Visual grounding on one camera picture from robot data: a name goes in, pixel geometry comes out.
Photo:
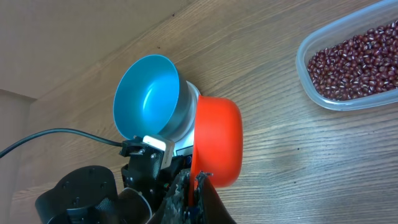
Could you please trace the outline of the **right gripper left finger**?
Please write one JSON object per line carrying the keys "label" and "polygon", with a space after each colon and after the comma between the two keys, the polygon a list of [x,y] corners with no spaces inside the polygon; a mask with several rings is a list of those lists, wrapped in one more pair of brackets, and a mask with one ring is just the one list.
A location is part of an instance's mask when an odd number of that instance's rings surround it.
{"label": "right gripper left finger", "polygon": [[190,186],[190,169],[182,170],[172,182],[159,209],[147,224],[190,223],[188,218],[188,190]]}

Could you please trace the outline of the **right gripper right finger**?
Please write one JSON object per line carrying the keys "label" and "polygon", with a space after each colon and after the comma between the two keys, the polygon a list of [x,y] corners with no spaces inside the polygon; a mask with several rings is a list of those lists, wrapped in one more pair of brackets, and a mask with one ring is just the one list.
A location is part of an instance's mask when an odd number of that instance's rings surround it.
{"label": "right gripper right finger", "polygon": [[210,182],[210,173],[200,172],[194,190],[194,223],[236,224]]}

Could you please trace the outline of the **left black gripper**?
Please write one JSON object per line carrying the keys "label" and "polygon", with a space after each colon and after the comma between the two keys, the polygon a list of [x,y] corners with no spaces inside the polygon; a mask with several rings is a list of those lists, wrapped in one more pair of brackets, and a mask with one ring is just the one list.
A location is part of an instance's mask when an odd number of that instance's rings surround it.
{"label": "left black gripper", "polygon": [[164,152],[150,146],[124,146],[120,155],[129,158],[129,163],[121,168],[123,185],[140,192],[153,212],[180,171],[190,167],[188,156],[176,156],[170,166],[161,168]]}

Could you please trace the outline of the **orange measuring scoop blue handle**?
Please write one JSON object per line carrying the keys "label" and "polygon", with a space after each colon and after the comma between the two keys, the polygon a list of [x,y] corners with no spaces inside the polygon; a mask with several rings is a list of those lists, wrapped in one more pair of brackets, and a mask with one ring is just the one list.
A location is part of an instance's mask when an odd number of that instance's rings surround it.
{"label": "orange measuring scoop blue handle", "polygon": [[210,173],[214,187],[228,187],[239,177],[243,161],[243,121],[238,106],[227,98],[198,97],[195,114],[188,204],[194,204],[199,173]]}

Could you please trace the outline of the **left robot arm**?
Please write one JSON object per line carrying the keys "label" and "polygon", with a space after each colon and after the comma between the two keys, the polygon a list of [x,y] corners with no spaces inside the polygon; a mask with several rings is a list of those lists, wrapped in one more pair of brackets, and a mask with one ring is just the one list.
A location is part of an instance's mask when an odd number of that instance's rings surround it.
{"label": "left robot arm", "polygon": [[165,151],[138,144],[124,146],[129,162],[121,168],[123,190],[107,167],[86,166],[63,177],[40,195],[35,208],[42,223],[147,223],[159,209],[177,174],[190,167],[189,156],[169,159]]}

